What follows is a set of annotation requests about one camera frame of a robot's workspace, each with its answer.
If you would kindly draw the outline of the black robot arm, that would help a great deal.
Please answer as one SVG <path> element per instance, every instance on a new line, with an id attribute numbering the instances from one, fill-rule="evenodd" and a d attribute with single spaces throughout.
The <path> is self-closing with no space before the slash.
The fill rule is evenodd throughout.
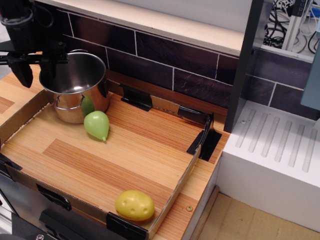
<path id="1" fill-rule="evenodd" d="M 27 88 L 33 83 L 31 65 L 40 66 L 40 78 L 52 84 L 57 65 L 68 63 L 66 44 L 53 37 L 53 14 L 34 0 L 2 0 L 0 23 L 9 40 L 0 44 L 0 64 L 8 66 Z"/>

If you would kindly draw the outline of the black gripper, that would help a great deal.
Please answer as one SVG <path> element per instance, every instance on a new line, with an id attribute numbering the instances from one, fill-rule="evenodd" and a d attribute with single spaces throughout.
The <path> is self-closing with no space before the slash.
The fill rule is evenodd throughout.
<path id="1" fill-rule="evenodd" d="M 11 40 L 0 43 L 0 64 L 8 65 L 19 82 L 26 88 L 33 83 L 30 64 L 40 65 L 39 80 L 45 86 L 53 84 L 57 64 L 66 64 L 69 60 L 65 51 L 66 44 L 61 41 L 45 39 L 35 49 L 17 50 Z"/>

